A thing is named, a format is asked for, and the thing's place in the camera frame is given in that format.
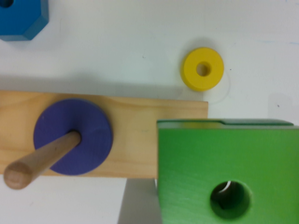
blue hexagon block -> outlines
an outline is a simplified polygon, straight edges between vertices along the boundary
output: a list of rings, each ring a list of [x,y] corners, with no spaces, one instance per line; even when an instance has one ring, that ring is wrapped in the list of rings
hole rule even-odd
[[[48,22],[48,0],[0,0],[0,39],[32,40]]]

wooden peg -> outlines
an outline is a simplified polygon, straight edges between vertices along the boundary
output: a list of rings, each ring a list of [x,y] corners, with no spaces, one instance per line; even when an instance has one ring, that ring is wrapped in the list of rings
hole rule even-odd
[[[12,162],[4,171],[4,180],[11,189],[23,189],[47,171],[55,162],[81,141],[78,132],[67,133],[35,152]]]

green block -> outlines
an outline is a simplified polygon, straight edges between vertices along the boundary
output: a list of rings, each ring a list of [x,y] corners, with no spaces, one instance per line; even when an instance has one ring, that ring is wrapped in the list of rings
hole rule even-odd
[[[164,224],[299,223],[299,127],[159,120],[158,134]]]

toy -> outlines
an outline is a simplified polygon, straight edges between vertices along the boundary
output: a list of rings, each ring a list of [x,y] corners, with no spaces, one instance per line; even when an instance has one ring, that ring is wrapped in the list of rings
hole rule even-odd
[[[224,64],[214,49],[191,51],[181,67],[181,78],[194,91],[207,91],[215,87],[223,76]]]
[[[207,118],[207,102],[26,91],[0,91],[0,174],[13,161],[41,146],[36,123],[54,103],[79,98],[98,105],[113,131],[107,159],[84,176],[157,178],[157,119]],[[43,175],[60,175],[52,170]]]
[[[32,40],[49,22],[48,0],[0,0],[0,39]]]
[[[34,134],[37,151],[12,162],[4,172],[7,185],[23,189],[47,169],[82,175],[99,166],[112,147],[104,112],[91,102],[66,99],[48,107]]]
[[[299,127],[280,120],[159,120],[165,224],[297,223]]]

ring hole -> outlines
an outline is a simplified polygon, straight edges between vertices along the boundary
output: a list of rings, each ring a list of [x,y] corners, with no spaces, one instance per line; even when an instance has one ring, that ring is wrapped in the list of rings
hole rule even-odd
[[[201,77],[207,77],[211,69],[208,63],[199,63],[196,67],[196,72]]]
[[[81,142],[82,142],[82,134],[81,134],[78,130],[76,130],[76,129],[71,129],[71,130],[69,130],[67,133],[72,133],[72,132],[76,132],[76,133],[78,133],[78,134],[80,135],[80,139],[81,139],[81,141],[80,141],[79,144],[78,144],[78,145],[80,145]]]

